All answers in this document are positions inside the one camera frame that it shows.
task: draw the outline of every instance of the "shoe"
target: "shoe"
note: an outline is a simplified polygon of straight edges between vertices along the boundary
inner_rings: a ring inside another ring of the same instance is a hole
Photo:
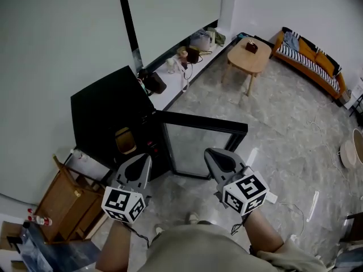
[[[189,215],[189,224],[197,224],[199,222],[199,216],[196,212],[191,212]]]
[[[160,224],[156,224],[155,225],[155,232],[158,234],[162,233],[163,231],[165,231]]]

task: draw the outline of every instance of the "orange sofa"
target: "orange sofa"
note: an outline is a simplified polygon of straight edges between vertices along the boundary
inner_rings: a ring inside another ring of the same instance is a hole
[[[286,31],[292,32],[298,39],[300,45],[299,52],[292,50],[286,44],[282,43]],[[341,94],[346,90],[341,67],[337,62],[313,43],[309,42],[309,40],[287,27],[283,27],[279,32],[275,47],[272,50],[272,55],[306,74],[309,78],[323,87],[334,99],[341,97]],[[322,60],[324,60],[324,63],[329,65],[330,68],[328,66],[325,67],[325,65],[321,63]]]

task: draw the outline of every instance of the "forearm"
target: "forearm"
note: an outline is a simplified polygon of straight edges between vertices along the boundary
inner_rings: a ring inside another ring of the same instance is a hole
[[[114,221],[97,260],[96,269],[103,272],[126,272],[129,252],[130,231],[121,222]]]
[[[284,244],[281,236],[259,209],[254,210],[248,216],[244,227],[255,252],[275,252]]]

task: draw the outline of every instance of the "beige shirt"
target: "beige shirt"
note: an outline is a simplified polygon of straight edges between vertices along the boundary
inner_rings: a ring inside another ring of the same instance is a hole
[[[147,251],[139,272],[326,271],[315,257],[288,240],[275,253],[248,254],[216,225],[178,226],[164,231]]]

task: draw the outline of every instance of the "glass panel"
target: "glass panel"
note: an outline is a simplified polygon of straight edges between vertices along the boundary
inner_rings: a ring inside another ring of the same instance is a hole
[[[165,124],[178,172],[208,177],[204,150],[225,148],[231,134],[180,125]]]

